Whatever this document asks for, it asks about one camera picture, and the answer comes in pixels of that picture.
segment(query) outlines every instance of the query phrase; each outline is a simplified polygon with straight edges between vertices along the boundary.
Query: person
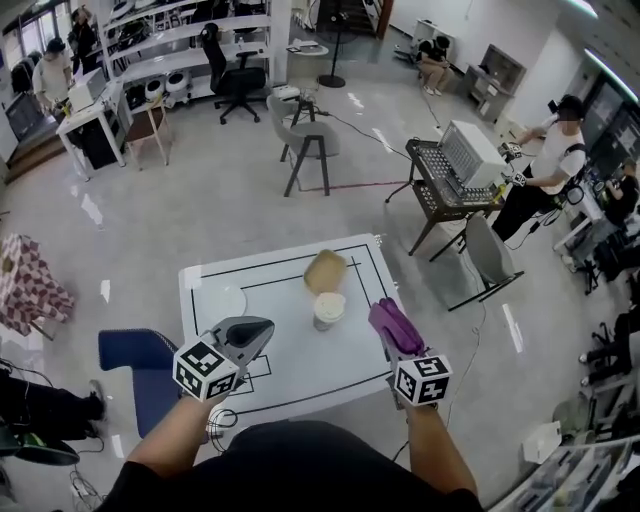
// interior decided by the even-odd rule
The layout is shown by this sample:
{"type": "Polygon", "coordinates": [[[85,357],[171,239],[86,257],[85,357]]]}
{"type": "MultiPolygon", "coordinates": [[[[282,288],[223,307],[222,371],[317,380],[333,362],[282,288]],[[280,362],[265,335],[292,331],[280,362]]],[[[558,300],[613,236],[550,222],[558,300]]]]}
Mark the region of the person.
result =
{"type": "Polygon", "coordinates": [[[604,347],[581,354],[578,360],[589,364],[607,357],[615,361],[591,372],[580,384],[590,386],[619,374],[627,374],[640,365],[640,307],[632,307],[628,313],[618,315],[613,341],[604,347]]]}
{"type": "Polygon", "coordinates": [[[86,75],[98,67],[97,54],[89,55],[93,51],[93,45],[96,44],[96,35],[91,28],[89,21],[91,20],[91,11],[86,6],[78,7],[71,14],[73,28],[69,37],[74,41],[75,58],[73,61],[73,74],[78,72],[80,64],[82,64],[82,74],[86,75]]]}
{"type": "Polygon", "coordinates": [[[433,41],[423,41],[418,47],[418,68],[422,74],[422,88],[431,96],[442,96],[442,91],[453,77],[451,64],[447,61],[449,46],[449,39],[438,36],[433,41]]]}
{"type": "Polygon", "coordinates": [[[562,261],[570,270],[575,272],[598,244],[624,227],[625,220],[634,212],[640,196],[636,168],[636,161],[629,158],[623,164],[619,186],[616,187],[610,180],[605,183],[611,200],[604,210],[604,217],[594,222],[584,240],[571,250],[570,256],[563,256],[562,261]]]}
{"type": "Polygon", "coordinates": [[[567,181],[584,167],[583,119],[584,107],[580,98],[565,96],[557,115],[525,132],[516,141],[522,146],[546,134],[540,154],[523,173],[525,185],[512,188],[493,223],[493,230],[503,241],[515,235],[538,210],[550,207],[553,197],[562,192],[567,181]]]}
{"type": "Polygon", "coordinates": [[[69,98],[71,62],[59,37],[47,44],[47,50],[33,70],[33,92],[45,109],[60,122],[64,113],[56,112],[56,104],[69,98]]]}
{"type": "Polygon", "coordinates": [[[394,502],[415,497],[422,510],[482,510],[473,476],[432,407],[407,406],[411,472],[317,421],[250,427],[222,455],[194,466],[221,401],[180,399],[131,452],[99,510],[217,510],[246,507],[248,500],[307,508],[379,500],[380,492],[394,502]]]}
{"type": "Polygon", "coordinates": [[[13,377],[13,365],[6,366],[0,369],[0,417],[13,433],[33,433],[59,441],[99,436],[106,408],[98,381],[90,381],[91,392],[80,398],[66,389],[13,377]]]}

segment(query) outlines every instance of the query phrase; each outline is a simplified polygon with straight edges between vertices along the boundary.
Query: blue chair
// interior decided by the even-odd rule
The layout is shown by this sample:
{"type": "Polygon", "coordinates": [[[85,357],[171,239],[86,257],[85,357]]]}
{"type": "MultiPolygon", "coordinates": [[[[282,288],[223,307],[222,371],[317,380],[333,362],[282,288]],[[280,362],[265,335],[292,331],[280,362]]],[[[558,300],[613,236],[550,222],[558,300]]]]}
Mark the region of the blue chair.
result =
{"type": "Polygon", "coordinates": [[[100,331],[98,350],[104,371],[131,367],[138,434],[144,438],[180,398],[180,386],[172,377],[178,349],[151,329],[124,329],[100,331]]]}

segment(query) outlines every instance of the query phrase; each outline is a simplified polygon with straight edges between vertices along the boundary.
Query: paper cup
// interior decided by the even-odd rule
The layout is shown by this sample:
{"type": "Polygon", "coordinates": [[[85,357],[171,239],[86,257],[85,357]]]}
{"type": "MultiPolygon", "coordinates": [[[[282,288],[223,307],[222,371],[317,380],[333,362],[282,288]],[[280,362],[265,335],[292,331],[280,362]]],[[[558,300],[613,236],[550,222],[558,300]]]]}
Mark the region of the paper cup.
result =
{"type": "Polygon", "coordinates": [[[313,306],[313,326],[326,331],[344,316],[346,299],[339,293],[321,293],[313,306]]]}

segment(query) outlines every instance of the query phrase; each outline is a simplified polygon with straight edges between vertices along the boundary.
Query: white floor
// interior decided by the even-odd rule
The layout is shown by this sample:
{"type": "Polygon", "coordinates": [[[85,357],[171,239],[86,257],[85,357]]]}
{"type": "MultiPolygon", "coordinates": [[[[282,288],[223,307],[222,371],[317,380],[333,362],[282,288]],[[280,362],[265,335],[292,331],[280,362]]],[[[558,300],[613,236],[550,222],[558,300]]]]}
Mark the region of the white floor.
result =
{"type": "MultiPolygon", "coordinates": [[[[381,81],[348,77],[343,89],[313,94],[320,109],[403,152],[411,137],[435,140],[438,135],[417,81],[412,74],[399,76],[381,81]]],[[[443,127],[454,118],[477,122],[460,98],[446,95],[430,101],[443,127]]],[[[44,371],[56,386],[79,395],[87,393],[89,379],[99,378],[111,398],[106,449],[83,454],[80,471],[100,493],[108,493],[123,457],[139,441],[130,373],[99,369],[101,329],[149,327],[181,344],[181,268],[371,232],[382,236],[383,253],[410,318],[453,364],[453,392],[441,411],[446,417],[455,398],[450,431],[473,470],[483,503],[490,504],[527,470],[520,455],[527,433],[548,421],[558,402],[577,393],[584,371],[577,357],[590,346],[598,323],[611,321],[624,308],[622,284],[601,285],[591,297],[584,296],[582,278],[567,272],[551,249],[567,231],[561,217],[515,252],[526,275],[485,303],[484,323],[482,305],[448,313],[449,305],[475,293],[476,283],[455,251],[435,263],[428,263],[428,257],[460,225],[434,229],[409,257],[407,250],[425,220],[410,190],[388,207],[383,200],[394,189],[390,185],[334,190],[328,198],[294,187],[292,197],[285,199],[291,170],[289,163],[279,162],[282,145],[267,112],[261,110],[260,124],[248,114],[234,113],[226,126],[220,126],[218,114],[211,101],[171,112],[176,140],[168,167],[149,142],[141,155],[142,172],[110,166],[83,183],[64,155],[8,188],[2,209],[11,214],[0,234],[15,231],[42,243],[54,276],[75,294],[77,307],[52,343],[35,335],[24,339],[0,333],[2,357],[44,371]],[[82,208],[88,202],[100,215],[90,216],[82,208]],[[108,294],[101,293],[105,281],[108,294]],[[505,303],[522,331],[521,351],[507,327],[505,303]],[[457,389],[478,340],[480,348],[457,389]]],[[[407,160],[335,119],[323,120],[342,141],[341,154],[329,161],[333,185],[406,179],[407,160]]],[[[306,162],[300,187],[320,184],[319,163],[306,162]]],[[[514,245],[525,232],[514,237],[514,245]]],[[[314,418],[344,426],[390,457],[406,440],[404,418],[388,392],[314,418]]],[[[73,445],[98,446],[90,441],[73,445]]],[[[204,447],[200,458],[214,453],[204,447]]],[[[406,452],[399,462],[407,464],[406,452]]],[[[7,460],[6,467],[26,510],[73,510],[69,468],[15,459],[7,460]]]]}

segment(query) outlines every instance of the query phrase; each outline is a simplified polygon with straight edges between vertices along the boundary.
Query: checkered cloth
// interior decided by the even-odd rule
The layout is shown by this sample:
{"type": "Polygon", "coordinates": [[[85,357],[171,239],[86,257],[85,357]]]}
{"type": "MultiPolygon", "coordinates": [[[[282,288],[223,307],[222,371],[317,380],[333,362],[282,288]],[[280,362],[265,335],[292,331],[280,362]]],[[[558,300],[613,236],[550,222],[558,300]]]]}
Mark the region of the checkered cloth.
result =
{"type": "Polygon", "coordinates": [[[0,322],[23,336],[29,335],[30,322],[39,317],[66,321],[75,303],[51,277],[39,247],[28,236],[13,233],[0,249],[0,265],[6,258],[13,262],[9,272],[0,266],[0,322]]]}

